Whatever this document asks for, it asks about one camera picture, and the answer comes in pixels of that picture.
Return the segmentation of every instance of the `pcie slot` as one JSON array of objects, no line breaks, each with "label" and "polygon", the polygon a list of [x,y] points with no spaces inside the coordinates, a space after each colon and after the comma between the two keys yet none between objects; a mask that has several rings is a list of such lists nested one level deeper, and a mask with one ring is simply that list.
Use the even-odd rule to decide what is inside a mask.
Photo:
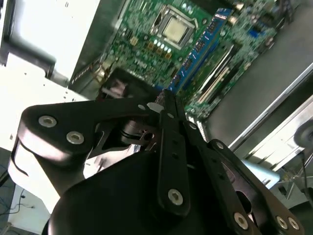
[{"label": "pcie slot", "polygon": [[229,71],[229,67],[226,67],[223,72],[218,76],[218,78],[214,81],[214,83],[210,86],[210,88],[201,96],[198,100],[199,103],[202,103],[206,100],[206,98],[211,94],[217,84],[222,80],[223,76]]},{"label": "pcie slot", "polygon": [[240,47],[238,45],[232,45],[228,52],[224,54],[223,58],[220,60],[217,66],[208,75],[207,79],[205,80],[205,82],[203,83],[199,90],[201,92],[201,97],[198,100],[199,103],[204,102],[208,98],[210,92],[222,79],[220,75],[222,74],[222,72],[225,71],[226,66],[229,64],[231,59],[236,55],[239,49]]},{"label": "pcie slot", "polygon": [[244,60],[239,61],[227,74],[221,84],[215,89],[213,94],[207,100],[208,104],[211,104],[222,92],[222,90],[228,85],[230,80],[238,73],[240,66],[244,63]]}]

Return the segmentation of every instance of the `gray surface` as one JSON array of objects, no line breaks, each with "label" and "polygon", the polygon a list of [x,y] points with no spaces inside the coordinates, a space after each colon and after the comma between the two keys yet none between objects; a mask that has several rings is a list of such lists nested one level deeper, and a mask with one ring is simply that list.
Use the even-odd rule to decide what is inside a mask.
[{"label": "gray surface", "polygon": [[298,7],[295,21],[277,36],[210,115],[212,138],[231,144],[312,62],[313,0]]}]

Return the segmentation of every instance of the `metal screw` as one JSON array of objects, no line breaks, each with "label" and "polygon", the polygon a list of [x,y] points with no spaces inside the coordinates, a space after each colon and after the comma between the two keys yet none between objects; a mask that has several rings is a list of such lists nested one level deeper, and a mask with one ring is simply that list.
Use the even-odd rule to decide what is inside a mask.
[{"label": "metal screw", "polygon": [[276,217],[278,224],[280,225],[280,227],[282,227],[283,229],[288,229],[288,226],[286,224],[286,222],[282,219],[282,217],[277,216]]},{"label": "metal screw", "polygon": [[216,142],[216,145],[217,145],[217,147],[220,148],[220,149],[223,149],[223,148],[224,148],[224,146],[223,146],[220,142]]},{"label": "metal screw", "polygon": [[182,194],[176,189],[170,189],[168,191],[168,198],[176,206],[180,206],[183,203]]},{"label": "metal screw", "polygon": [[141,109],[141,110],[146,110],[145,106],[143,106],[141,104],[138,104],[138,108]]},{"label": "metal screw", "polygon": [[296,230],[300,230],[299,225],[297,224],[297,222],[295,222],[295,220],[293,218],[288,217],[289,223],[291,224],[291,226],[296,229]]},{"label": "metal screw", "polygon": [[190,126],[192,129],[194,129],[194,130],[196,130],[196,129],[197,129],[196,125],[195,125],[195,124],[193,124],[192,122],[191,122],[191,123],[189,123],[189,126]]},{"label": "metal screw", "polygon": [[38,119],[38,122],[41,126],[47,128],[54,127],[57,124],[57,120],[50,116],[42,116]]},{"label": "metal screw", "polygon": [[248,222],[242,214],[240,214],[238,212],[234,213],[234,219],[240,228],[242,228],[244,230],[248,230],[248,228],[249,228]]},{"label": "metal screw", "polygon": [[84,142],[85,138],[83,134],[77,132],[77,131],[71,131],[67,134],[67,141],[72,144],[82,144]]}]

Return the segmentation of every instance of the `white panel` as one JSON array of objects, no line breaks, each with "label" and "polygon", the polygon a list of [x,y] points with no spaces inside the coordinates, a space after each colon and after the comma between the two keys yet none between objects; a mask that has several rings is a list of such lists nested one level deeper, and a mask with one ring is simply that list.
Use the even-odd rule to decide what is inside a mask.
[{"label": "white panel", "polygon": [[12,39],[56,60],[71,78],[99,0],[17,0]]},{"label": "white panel", "polygon": [[24,109],[32,105],[84,101],[86,98],[52,81],[0,67],[0,147],[12,150]]}]

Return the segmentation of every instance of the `cable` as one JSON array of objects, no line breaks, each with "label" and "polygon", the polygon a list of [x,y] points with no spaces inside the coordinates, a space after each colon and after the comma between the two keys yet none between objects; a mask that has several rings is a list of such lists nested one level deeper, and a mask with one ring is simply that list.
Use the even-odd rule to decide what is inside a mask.
[{"label": "cable", "polygon": [[313,208],[313,200],[309,194],[309,189],[308,189],[308,178],[307,178],[307,171],[305,169],[305,159],[304,159],[304,154],[302,155],[301,158],[302,166],[303,166],[303,174],[304,174],[304,194],[306,195],[311,207]]},{"label": "cable", "polygon": [[0,214],[0,216],[1,216],[1,215],[5,215],[5,214],[17,214],[18,212],[20,212],[20,209],[21,209],[21,199],[22,199],[22,194],[23,194],[24,191],[25,191],[25,189],[22,190],[21,195],[20,195],[20,199],[19,199],[19,203],[17,204],[17,205],[19,206],[18,211],[17,211],[17,212],[7,213],[7,212],[10,210],[10,208],[8,208],[4,213]]}]

